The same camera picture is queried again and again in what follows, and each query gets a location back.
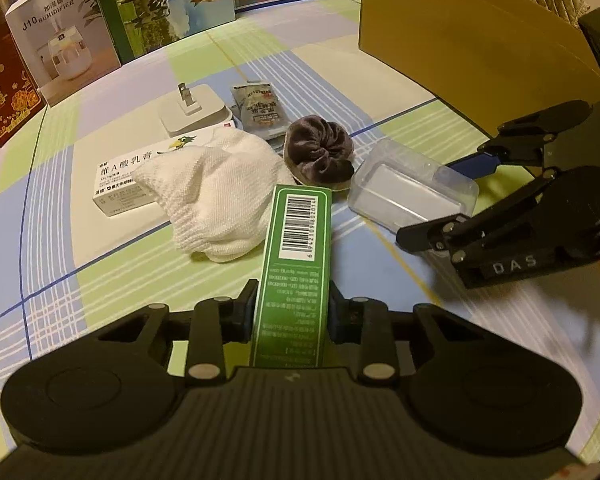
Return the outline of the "white ointment box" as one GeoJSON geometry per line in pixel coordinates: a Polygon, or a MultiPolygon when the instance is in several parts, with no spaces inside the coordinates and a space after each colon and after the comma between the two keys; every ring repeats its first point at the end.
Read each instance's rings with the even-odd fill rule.
{"type": "Polygon", "coordinates": [[[206,144],[212,139],[213,131],[219,127],[235,126],[234,120],[230,119],[227,122],[220,122],[213,126],[161,140],[138,150],[118,155],[106,162],[101,162],[95,174],[94,204],[109,218],[152,204],[155,201],[155,196],[142,188],[132,177],[132,173],[138,167],[163,154],[189,148],[192,145],[206,144]]]}

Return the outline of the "dark velvet scrunchie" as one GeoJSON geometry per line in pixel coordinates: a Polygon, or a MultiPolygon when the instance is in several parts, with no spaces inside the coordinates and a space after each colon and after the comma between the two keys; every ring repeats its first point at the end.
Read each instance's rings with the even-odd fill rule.
{"type": "Polygon", "coordinates": [[[346,191],[354,174],[354,144],[337,122],[317,115],[302,117],[287,129],[283,160],[303,185],[346,191]]]}

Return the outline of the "clear plastic case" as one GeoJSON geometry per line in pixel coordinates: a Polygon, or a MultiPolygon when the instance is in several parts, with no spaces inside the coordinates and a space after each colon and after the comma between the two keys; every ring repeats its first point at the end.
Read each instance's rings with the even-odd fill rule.
{"type": "Polygon", "coordinates": [[[349,207],[392,233],[455,214],[471,216],[478,185],[426,156],[383,139],[354,172],[349,207]]]}

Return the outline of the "green medicine box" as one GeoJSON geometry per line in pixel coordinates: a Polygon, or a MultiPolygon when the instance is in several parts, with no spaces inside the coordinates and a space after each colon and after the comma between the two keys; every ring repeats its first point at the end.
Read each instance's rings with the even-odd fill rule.
{"type": "Polygon", "coordinates": [[[276,186],[254,312],[252,366],[321,366],[330,260],[331,191],[276,186]]]}

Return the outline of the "white power adapter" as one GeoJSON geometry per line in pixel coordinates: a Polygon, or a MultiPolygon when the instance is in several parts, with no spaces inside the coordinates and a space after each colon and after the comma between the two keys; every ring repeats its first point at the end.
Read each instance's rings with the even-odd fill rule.
{"type": "Polygon", "coordinates": [[[157,110],[169,136],[233,121],[233,112],[208,84],[189,87],[180,82],[158,99],[157,110]]]}

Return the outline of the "silver snack packet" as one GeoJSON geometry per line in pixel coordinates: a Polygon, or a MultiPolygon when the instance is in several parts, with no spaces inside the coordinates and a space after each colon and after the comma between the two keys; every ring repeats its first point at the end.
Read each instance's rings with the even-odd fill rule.
{"type": "Polygon", "coordinates": [[[245,131],[269,141],[286,133],[289,117],[273,85],[268,81],[247,81],[230,88],[239,122],[245,131]]]}

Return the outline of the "white humidifier box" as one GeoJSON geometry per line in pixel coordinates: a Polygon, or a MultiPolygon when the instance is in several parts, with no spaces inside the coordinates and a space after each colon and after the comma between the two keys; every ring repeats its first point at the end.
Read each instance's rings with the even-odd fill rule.
{"type": "Polygon", "coordinates": [[[6,23],[50,106],[120,67],[97,0],[17,0],[6,23]]]}

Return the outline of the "red gift box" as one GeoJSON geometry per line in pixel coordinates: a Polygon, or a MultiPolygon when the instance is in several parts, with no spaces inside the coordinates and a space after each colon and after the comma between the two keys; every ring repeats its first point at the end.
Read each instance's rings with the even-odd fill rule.
{"type": "Polygon", "coordinates": [[[0,146],[45,106],[6,23],[0,25],[0,146]]]}

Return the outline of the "white knitted cloth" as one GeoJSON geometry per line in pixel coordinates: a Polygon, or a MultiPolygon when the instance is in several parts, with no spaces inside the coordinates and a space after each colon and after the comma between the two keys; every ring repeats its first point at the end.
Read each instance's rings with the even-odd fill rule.
{"type": "Polygon", "coordinates": [[[234,127],[215,129],[206,144],[151,159],[132,177],[171,222],[175,248],[216,263],[263,242],[275,187],[294,184],[267,142],[234,127]]]}

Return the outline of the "open cardboard box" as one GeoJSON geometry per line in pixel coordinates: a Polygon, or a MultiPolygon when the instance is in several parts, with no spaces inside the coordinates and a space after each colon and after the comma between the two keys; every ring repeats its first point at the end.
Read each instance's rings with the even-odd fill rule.
{"type": "Polygon", "coordinates": [[[566,101],[600,101],[582,32],[531,0],[362,0],[358,47],[493,136],[566,101]]]}

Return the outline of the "checkered tablecloth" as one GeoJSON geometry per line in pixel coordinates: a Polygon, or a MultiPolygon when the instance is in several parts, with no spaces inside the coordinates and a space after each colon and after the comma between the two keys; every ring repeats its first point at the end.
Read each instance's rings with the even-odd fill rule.
{"type": "MultiPolygon", "coordinates": [[[[271,6],[148,54],[33,117],[0,147],[0,395],[7,378],[137,308],[191,309],[261,272],[281,160],[245,133],[190,133],[165,155],[162,102],[180,84],[222,100],[262,81],[291,119],[336,122],[361,162],[385,139],[437,162],[483,133],[357,45],[359,0],[271,6]]],[[[430,301],[566,367],[584,408],[570,445],[600,459],[600,271],[468,292],[449,263],[332,201],[331,276],[393,309],[430,301]]],[[[0,410],[0,459],[12,438],[0,410]]]]}

